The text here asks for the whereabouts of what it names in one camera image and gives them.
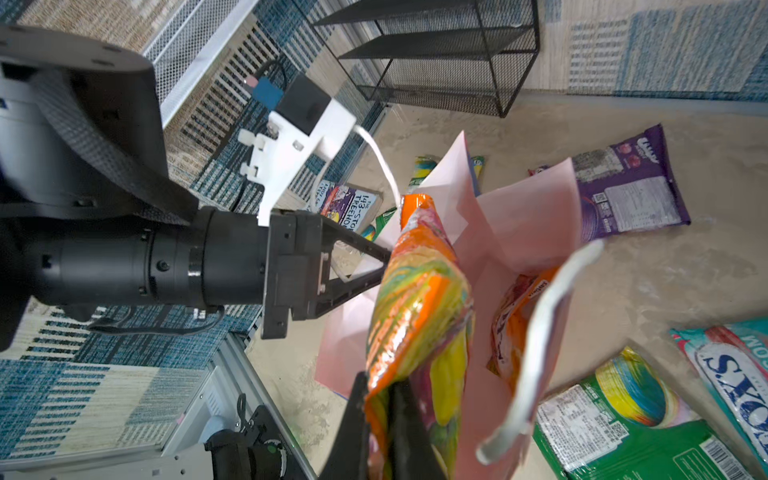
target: black mesh shelf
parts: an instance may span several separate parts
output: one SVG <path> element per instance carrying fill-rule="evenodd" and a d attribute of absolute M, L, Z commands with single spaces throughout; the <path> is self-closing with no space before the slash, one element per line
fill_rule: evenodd
<path fill-rule="evenodd" d="M 368 22 L 385 18 L 428 12 L 440 8 L 470 5 L 473 0 L 360 0 L 348 7 L 321 18 L 315 26 L 339 23 Z"/>
<path fill-rule="evenodd" d="M 505 117 L 540 48 L 537 0 L 359 0 L 331 52 L 367 100 Z"/>
<path fill-rule="evenodd" d="M 487 59 L 521 37 L 531 27 L 472 28 L 382 35 L 341 55 L 353 58 L 469 58 Z"/>

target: pink paper bag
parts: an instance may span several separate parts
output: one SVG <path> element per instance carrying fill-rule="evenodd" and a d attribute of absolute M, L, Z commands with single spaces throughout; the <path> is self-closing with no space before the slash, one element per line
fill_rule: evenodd
<path fill-rule="evenodd" d="M 470 168 L 462 132 L 416 193 L 435 201 L 475 297 L 476 327 L 462 400 L 456 478 L 507 480 L 525 453 L 527 439 L 516 439 L 493 465 L 482 465 L 475 456 L 478 444 L 502 423 L 511 401 L 508 386 L 485 368 L 491 357 L 493 314 L 518 274 L 558 266 L 581 245 L 581 207 L 571 159 L 479 197 L 474 195 Z M 399 219 L 394 219 L 376 242 L 391 248 L 399 234 Z M 366 258 L 358 273 L 378 265 Z M 355 374 L 366 367 L 366 337 L 378 291 L 376 287 L 345 303 L 326 323 L 315 380 L 346 397 Z M 529 387 L 538 394 L 547 386 L 560 349 L 565 303 L 566 308 L 558 308 L 541 381 Z"/>

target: pink bag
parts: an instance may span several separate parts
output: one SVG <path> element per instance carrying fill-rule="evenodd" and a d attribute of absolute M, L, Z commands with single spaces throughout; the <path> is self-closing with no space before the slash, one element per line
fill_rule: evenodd
<path fill-rule="evenodd" d="M 416 193 L 428 194 L 435 201 L 475 297 L 476 327 L 462 400 L 455 477 L 507 480 L 525 454 L 532 426 L 530 431 L 526 429 L 533 419 L 535 400 L 541 397 L 554 370 L 569 297 L 555 300 L 560 305 L 554 320 L 550 313 L 547 328 L 538 328 L 536 333 L 529 328 L 529 339 L 531 334 L 538 335 L 538 344 L 548 346 L 537 353 L 541 358 L 523 359 L 523 370 L 527 366 L 529 373 L 525 390 L 532 394 L 518 401 L 517 397 L 521 396 L 518 384 L 517 408 L 514 415 L 510 411 L 509 416 L 512 401 L 509 387 L 486 369 L 491 356 L 492 317 L 518 274 L 561 265 L 579 248 L 581 205 L 570 159 L 521 182 L 475 197 L 467 150 L 462 132 Z M 399 233 L 399 219 L 390 221 L 376 242 L 391 248 Z M 367 257 L 357 273 L 377 266 L 375 260 Z M 571 274 L 572 282 L 574 269 L 569 271 L 564 275 Z M 315 380 L 345 397 L 351 392 L 355 374 L 366 367 L 366 337 L 377 293 L 375 288 L 357 296 L 333 311 L 327 320 Z M 512 430 L 515 431 L 500 432 L 496 443 L 488 447 L 487 452 L 495 450 L 498 454 L 476 453 L 482 441 L 494 433 L 506 416 L 506 427 L 514 423 Z M 486 463 L 495 463 L 483 465 L 478 457 Z"/>

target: beige tabletop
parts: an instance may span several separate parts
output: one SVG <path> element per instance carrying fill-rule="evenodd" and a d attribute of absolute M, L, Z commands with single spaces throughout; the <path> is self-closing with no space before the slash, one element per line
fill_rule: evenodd
<path fill-rule="evenodd" d="M 588 374 L 628 343 L 720 433 L 753 473 L 758 461 L 675 347 L 669 328 L 732 323 L 768 314 L 768 118 L 717 114 L 696 102 L 521 98 L 506 119 L 396 107 L 376 140 L 405 189 L 414 158 L 443 155 L 466 131 L 485 155 L 484 192 L 527 169 L 634 136 L 662 123 L 670 162 L 693 223 L 613 237 L 579 279 L 551 387 Z M 392 195 L 366 152 L 349 182 Z M 295 322 L 284 340 L 256 341 L 248 355 L 315 470 L 320 472 L 346 401 L 313 380 L 323 319 Z M 515 480 L 552 480 L 535 445 Z"/>

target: rainbow swirl graphic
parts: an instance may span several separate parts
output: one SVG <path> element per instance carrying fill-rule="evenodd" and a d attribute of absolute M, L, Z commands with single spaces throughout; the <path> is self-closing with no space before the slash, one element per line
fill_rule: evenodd
<path fill-rule="evenodd" d="M 651 367 L 627 347 L 595 372 L 605 398 L 616 412 L 638 425 L 667 429 L 699 419 Z"/>

